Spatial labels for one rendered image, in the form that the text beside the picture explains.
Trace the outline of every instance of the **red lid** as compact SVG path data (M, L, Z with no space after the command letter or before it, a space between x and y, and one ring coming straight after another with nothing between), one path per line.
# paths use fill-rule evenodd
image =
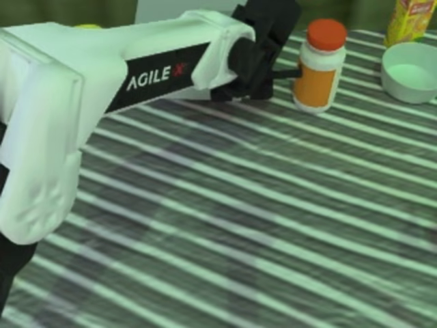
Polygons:
M333 19L317 19L308 26L308 43L316 49L334 51L346 43L348 31Z

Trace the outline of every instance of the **orange and white bottle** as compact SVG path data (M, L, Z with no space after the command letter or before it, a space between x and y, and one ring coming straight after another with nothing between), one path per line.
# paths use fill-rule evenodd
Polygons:
M346 59L346 28L333 19L317 19L308 26L300 48L302 77L293 86L298 109L318 114L334 102Z

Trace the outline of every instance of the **tablecloth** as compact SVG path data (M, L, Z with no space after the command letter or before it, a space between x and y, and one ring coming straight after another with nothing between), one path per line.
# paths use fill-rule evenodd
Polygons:
M160 100L101 121L72 214L0 326L437 327L437 101L382 91L382 35L347 48L319 116L277 81L268 102Z

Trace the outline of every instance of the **white bowl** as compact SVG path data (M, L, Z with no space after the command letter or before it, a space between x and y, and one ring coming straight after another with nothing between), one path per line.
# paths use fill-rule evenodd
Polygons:
M428 103L437 96L437 47L418 42L390 47L382 56L381 80L393 98Z

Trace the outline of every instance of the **yellow box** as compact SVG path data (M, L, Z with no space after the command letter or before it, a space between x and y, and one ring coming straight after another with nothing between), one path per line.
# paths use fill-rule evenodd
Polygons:
M384 44L389 47L421 38L436 6L437 0L396 0Z

